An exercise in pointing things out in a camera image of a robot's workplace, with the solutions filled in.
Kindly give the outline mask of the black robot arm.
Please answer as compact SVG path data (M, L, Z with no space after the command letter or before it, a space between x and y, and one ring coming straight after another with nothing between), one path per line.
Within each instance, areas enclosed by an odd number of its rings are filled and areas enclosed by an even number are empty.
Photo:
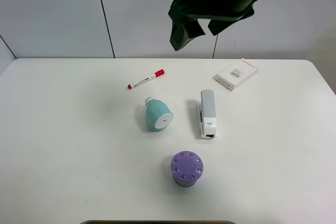
M204 35L198 20L208 19L208 28L216 36L232 24L251 17L258 0L174 0L168 15L172 20L170 43L174 50Z

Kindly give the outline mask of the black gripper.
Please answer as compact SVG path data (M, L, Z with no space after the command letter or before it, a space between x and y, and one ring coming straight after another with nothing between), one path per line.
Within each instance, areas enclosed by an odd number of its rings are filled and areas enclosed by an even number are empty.
M175 51L205 35L197 19L211 19L208 28L216 36L234 23L254 15L257 0L174 0L169 10L172 19L170 43Z

